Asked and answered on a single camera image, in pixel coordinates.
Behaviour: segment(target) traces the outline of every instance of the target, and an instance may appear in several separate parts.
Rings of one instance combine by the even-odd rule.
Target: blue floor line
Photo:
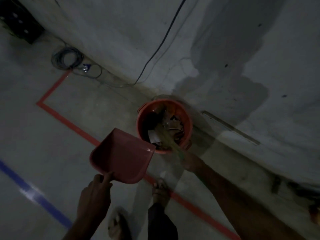
[[[53,216],[58,222],[60,222],[66,228],[72,226],[70,221],[61,211],[54,207],[43,195],[24,181],[18,174],[10,169],[2,160],[0,160],[0,170],[12,179],[24,192],[32,196],[32,201],[41,205],[51,216]]]

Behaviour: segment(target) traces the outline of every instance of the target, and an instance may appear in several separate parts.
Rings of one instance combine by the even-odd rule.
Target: painted floor line
[[[40,108],[48,112],[50,115],[52,115],[54,118],[56,118],[58,121],[60,121],[62,124],[66,125],[68,128],[73,130],[75,133],[89,141],[94,146],[98,146],[100,142],[77,127],[75,124],[73,124],[71,121],[64,118],[62,115],[60,115],[58,112],[56,112],[54,109],[50,108],[48,105],[44,104],[44,101],[54,92],[55,89],[59,87],[59,85],[68,77],[68,75],[71,73],[71,71],[66,71],[62,77],[59,78],[59,80],[41,97],[41,99],[36,103]],[[156,180],[151,177],[150,175],[146,174],[144,176],[144,180],[149,182],[150,184],[153,184]],[[198,218],[202,219],[204,222],[208,223],[210,226],[212,226],[214,229],[219,231],[221,234],[226,236],[227,238],[231,240],[241,240],[241,238],[235,234],[233,231],[222,225],[217,220],[210,217],[208,214],[204,213],[200,208],[193,205],[192,203],[186,201],[183,199],[180,195],[170,192],[171,198],[178,202],[180,205],[182,205],[184,208],[192,212],[194,215],[196,215]]]
[[[70,228],[72,226],[72,221],[70,221],[70,219],[55,208],[54,205],[51,204],[38,190],[29,185],[23,180],[23,178],[10,169],[2,160],[0,160],[0,170],[19,186],[20,190],[29,200],[42,206],[52,217],[66,228]]]

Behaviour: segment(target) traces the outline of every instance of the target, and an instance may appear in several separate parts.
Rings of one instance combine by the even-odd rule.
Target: black pants
[[[148,240],[178,240],[178,231],[160,203],[148,210]]]

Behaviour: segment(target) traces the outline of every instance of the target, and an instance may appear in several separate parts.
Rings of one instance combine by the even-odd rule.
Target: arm
[[[265,207],[212,170],[199,157],[184,152],[182,165],[210,190],[242,240],[304,240]]]
[[[97,174],[81,192],[77,219],[63,240],[90,240],[109,209],[112,173]]]

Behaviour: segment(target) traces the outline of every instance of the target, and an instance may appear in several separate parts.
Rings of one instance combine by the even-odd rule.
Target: concrete wall
[[[134,81],[181,0],[20,0],[49,31]],[[320,0],[187,0],[140,79],[258,140],[218,139],[295,181],[320,184]],[[216,133],[213,121],[205,121]]]

